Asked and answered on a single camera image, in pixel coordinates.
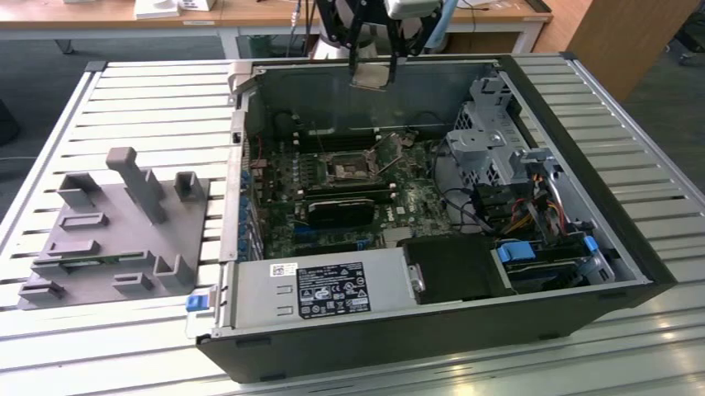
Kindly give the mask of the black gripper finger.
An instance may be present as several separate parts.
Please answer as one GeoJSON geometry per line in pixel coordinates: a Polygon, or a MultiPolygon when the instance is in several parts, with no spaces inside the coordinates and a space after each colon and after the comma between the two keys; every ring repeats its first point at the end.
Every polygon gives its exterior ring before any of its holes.
{"type": "Polygon", "coordinates": [[[405,58],[408,55],[416,56],[420,54],[421,49],[424,48],[425,42],[431,37],[431,33],[435,30],[440,19],[439,14],[429,14],[429,16],[423,16],[419,18],[420,27],[416,33],[405,38],[401,30],[401,20],[387,20],[387,38],[389,40],[389,64],[388,64],[388,76],[387,82],[392,83],[395,81],[395,71],[397,66],[397,61],[401,58],[405,58]]]}
{"type": "Polygon", "coordinates": [[[327,45],[347,50],[351,84],[359,85],[357,47],[360,44],[361,25],[364,17],[367,16],[368,2],[343,1],[343,5],[351,11],[351,18],[348,20],[343,19],[337,8],[337,1],[316,1],[320,20],[319,35],[327,45]]]}

